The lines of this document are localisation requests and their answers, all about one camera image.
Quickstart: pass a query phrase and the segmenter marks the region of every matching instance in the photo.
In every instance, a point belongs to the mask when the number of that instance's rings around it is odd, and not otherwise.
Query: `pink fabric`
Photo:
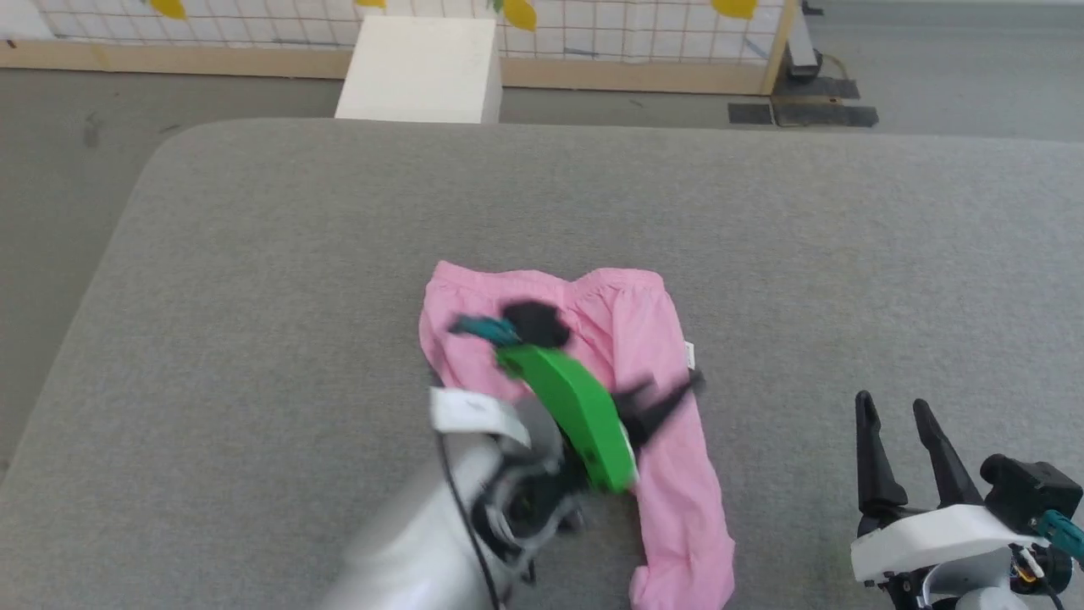
[[[650,271],[598,269],[575,282],[540,271],[480,273],[440,262],[426,286],[422,349],[451,388],[516,401],[527,392],[493,363],[492,349],[447,333],[459,314],[498,316],[505,302],[555,304],[572,329],[568,353],[607,388],[645,378],[663,388],[687,379],[685,343],[662,277]],[[734,592],[734,541],[719,480],[689,399],[640,457],[635,496],[647,566],[629,587],[635,610],[719,610]]]

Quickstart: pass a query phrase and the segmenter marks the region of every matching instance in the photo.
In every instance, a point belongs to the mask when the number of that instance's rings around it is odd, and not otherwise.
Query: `elastic waistband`
[[[522,296],[550,299],[575,296],[601,287],[666,289],[661,275],[643,269],[595,269],[578,280],[569,282],[542,271],[485,273],[441,260],[433,272],[433,278],[492,296],[505,296],[509,291],[515,291]]]

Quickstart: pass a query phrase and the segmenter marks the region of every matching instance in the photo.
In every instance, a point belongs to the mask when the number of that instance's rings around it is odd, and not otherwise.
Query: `grid patterned fabric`
[[[182,0],[188,18],[143,0],[35,0],[57,38],[117,44],[349,49],[367,15],[493,17],[491,0]],[[628,63],[766,64],[785,0],[760,0],[752,20],[708,0],[533,0],[534,31],[499,21],[511,57]]]

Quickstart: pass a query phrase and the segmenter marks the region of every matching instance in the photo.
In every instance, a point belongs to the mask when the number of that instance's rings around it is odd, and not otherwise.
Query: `floor stain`
[[[87,115],[87,118],[82,120],[82,145],[88,148],[98,147],[98,135],[99,131],[102,129],[102,120],[95,116],[98,111],[94,111]]]

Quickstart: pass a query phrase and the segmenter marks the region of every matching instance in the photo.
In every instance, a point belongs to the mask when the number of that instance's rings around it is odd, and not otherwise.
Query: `yellow lemon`
[[[527,3],[527,0],[504,0],[504,18],[519,29],[528,31],[534,31],[534,26],[538,24],[534,7]]]
[[[184,14],[184,4],[181,4],[181,0],[151,0],[151,5],[171,20],[183,20],[188,16]]]
[[[711,5],[724,17],[751,20],[757,0],[711,0]]]

